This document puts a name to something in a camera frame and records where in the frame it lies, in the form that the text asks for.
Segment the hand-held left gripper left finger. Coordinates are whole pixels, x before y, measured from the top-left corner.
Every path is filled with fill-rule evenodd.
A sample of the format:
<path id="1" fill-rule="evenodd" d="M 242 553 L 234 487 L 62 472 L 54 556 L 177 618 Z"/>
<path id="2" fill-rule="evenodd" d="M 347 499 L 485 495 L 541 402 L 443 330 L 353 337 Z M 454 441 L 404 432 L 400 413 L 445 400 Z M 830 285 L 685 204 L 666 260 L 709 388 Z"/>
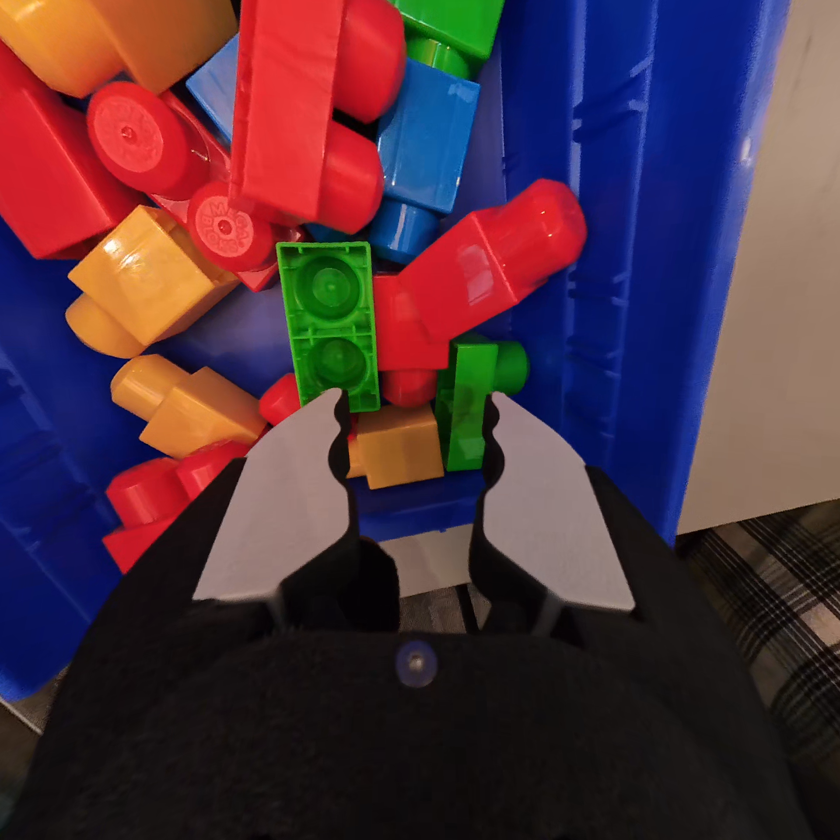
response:
<path id="1" fill-rule="evenodd" d="M 347 485 L 349 395 L 329 388 L 248 452 L 193 600 L 261 602 L 282 627 L 336 602 L 361 565 Z"/>

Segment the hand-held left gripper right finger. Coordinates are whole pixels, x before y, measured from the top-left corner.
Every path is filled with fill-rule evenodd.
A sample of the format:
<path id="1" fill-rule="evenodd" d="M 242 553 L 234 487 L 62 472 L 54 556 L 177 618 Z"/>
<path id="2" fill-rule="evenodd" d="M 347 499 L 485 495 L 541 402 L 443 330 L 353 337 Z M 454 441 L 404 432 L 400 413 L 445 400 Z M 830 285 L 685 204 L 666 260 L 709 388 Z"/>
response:
<path id="1" fill-rule="evenodd" d="M 487 634 L 551 635 L 569 607 L 630 614 L 635 599 L 583 459 L 509 396 L 486 399 L 485 489 L 469 575 Z"/>

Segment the yellow one-stud mega block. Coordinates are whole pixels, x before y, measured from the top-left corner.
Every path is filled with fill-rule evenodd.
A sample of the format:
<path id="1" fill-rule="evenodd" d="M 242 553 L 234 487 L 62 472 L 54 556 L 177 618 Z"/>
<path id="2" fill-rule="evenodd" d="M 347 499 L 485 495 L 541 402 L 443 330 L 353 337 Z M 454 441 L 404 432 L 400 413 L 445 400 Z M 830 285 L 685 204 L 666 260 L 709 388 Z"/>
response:
<path id="1" fill-rule="evenodd" d="M 385 405 L 352 415 L 347 477 L 365 477 L 372 490 L 442 478 L 438 426 L 429 402 Z"/>

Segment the blue plastic block bin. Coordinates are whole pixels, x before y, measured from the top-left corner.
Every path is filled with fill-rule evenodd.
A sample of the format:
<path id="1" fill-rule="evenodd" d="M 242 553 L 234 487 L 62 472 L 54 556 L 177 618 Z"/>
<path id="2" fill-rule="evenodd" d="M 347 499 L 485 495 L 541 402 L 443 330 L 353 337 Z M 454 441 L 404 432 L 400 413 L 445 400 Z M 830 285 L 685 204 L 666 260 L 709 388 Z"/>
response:
<path id="1" fill-rule="evenodd" d="M 545 177 L 577 195 L 576 265 L 481 331 L 523 344 L 518 401 L 677 531 L 789 2 L 505 2 L 451 219 Z M 2 218 L 2 698 L 70 662 L 121 573 L 105 489 L 155 456 L 119 360 L 64 311 L 73 263 Z"/>

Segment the pile of mega blocks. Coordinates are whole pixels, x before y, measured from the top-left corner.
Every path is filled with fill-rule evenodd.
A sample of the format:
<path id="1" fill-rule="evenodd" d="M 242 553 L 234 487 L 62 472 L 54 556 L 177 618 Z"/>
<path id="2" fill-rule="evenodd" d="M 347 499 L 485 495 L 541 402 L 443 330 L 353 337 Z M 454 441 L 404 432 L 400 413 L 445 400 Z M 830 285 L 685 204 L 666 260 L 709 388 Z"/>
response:
<path id="1" fill-rule="evenodd" d="M 164 454 L 114 477 L 128 572 L 272 425 L 339 387 L 430 403 L 444 471 L 529 358 L 469 330 L 572 266 L 542 178 L 443 236 L 501 3 L 2 2 L 2 218 L 79 259 L 78 339 Z"/>

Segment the plaid checked cloth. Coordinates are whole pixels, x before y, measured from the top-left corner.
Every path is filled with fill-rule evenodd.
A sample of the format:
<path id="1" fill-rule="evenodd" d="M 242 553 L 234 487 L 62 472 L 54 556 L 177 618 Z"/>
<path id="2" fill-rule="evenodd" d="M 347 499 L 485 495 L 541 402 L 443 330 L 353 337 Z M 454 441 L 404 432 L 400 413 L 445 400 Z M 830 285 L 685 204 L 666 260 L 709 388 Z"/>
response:
<path id="1" fill-rule="evenodd" d="M 839 501 L 677 538 L 793 764 L 839 783 Z"/>

